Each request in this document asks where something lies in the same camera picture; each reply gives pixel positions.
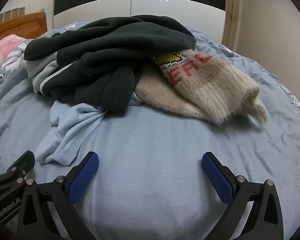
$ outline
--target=yellow knitted patch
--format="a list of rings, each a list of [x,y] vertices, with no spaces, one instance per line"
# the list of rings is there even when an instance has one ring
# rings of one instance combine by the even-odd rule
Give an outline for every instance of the yellow knitted patch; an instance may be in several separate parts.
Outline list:
[[[166,69],[170,66],[180,64],[187,60],[185,55],[176,52],[169,52],[154,56],[155,63],[161,68]]]

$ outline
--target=pink plush fabric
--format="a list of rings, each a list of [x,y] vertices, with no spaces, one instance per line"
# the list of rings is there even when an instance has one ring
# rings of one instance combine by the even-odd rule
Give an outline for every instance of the pink plush fabric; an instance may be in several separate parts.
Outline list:
[[[0,66],[7,55],[24,40],[25,38],[21,38],[14,34],[4,37],[2,40],[0,40]]]

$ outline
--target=wooden headboard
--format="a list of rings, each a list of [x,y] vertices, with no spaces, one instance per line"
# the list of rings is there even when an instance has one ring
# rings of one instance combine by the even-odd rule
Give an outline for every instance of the wooden headboard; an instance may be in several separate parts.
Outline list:
[[[0,40],[11,34],[35,39],[47,31],[47,19],[44,12],[26,14],[0,24]]]

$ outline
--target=blue gripper pad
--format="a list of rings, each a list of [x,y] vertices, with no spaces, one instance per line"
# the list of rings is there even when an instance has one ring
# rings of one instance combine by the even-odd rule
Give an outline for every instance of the blue gripper pad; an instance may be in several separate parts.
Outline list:
[[[80,202],[92,177],[96,174],[98,167],[98,154],[93,153],[69,186],[68,202],[71,204],[71,206]]]
[[[202,168],[207,174],[220,200],[225,204],[231,205],[233,202],[233,188],[207,153],[202,156]]]

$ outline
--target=sliding wardrobe door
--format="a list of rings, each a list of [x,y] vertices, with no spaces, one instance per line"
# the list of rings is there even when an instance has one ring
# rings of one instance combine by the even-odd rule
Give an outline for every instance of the sliding wardrobe door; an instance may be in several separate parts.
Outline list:
[[[75,21],[95,21],[106,17],[130,16],[131,0],[54,0],[53,27]]]
[[[174,18],[221,42],[226,0],[131,0],[131,15],[152,14]]]

